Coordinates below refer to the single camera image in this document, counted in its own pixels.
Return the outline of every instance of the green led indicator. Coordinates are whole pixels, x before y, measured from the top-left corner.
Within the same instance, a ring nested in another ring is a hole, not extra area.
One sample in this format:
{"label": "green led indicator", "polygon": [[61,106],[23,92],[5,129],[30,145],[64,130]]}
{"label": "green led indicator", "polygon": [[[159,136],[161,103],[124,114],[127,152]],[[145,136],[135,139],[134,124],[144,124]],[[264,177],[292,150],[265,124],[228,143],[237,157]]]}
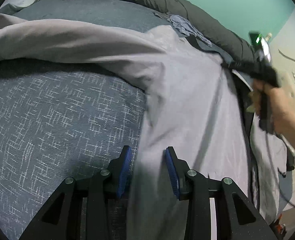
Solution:
{"label": "green led indicator", "polygon": [[259,43],[260,42],[260,38],[261,38],[261,34],[257,37],[257,39],[256,39],[256,43]]}

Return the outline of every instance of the teal wall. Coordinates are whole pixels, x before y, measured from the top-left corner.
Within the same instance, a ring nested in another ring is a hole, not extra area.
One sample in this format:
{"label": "teal wall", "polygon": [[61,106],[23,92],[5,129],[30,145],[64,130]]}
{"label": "teal wall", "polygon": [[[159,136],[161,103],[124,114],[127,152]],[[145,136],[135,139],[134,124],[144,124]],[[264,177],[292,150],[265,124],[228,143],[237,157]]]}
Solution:
{"label": "teal wall", "polygon": [[292,0],[188,0],[249,40],[250,30],[275,37],[294,9]]}

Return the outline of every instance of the silver pivot bolt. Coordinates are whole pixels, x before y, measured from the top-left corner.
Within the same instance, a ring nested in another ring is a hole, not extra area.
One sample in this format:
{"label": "silver pivot bolt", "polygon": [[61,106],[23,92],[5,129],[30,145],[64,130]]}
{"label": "silver pivot bolt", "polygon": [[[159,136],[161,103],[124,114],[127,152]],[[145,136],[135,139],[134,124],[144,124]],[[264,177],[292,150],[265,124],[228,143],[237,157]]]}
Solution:
{"label": "silver pivot bolt", "polygon": [[225,184],[228,184],[228,185],[233,183],[233,180],[231,178],[228,178],[228,177],[224,178],[223,181],[224,181]]}
{"label": "silver pivot bolt", "polygon": [[195,170],[189,170],[187,172],[187,174],[190,175],[190,176],[192,176],[192,177],[194,177],[196,175],[196,171]]}
{"label": "silver pivot bolt", "polygon": [[100,173],[102,176],[108,176],[110,174],[110,171],[109,170],[102,170]]}
{"label": "silver pivot bolt", "polygon": [[65,184],[71,184],[74,181],[74,179],[72,177],[67,177],[64,182]]}

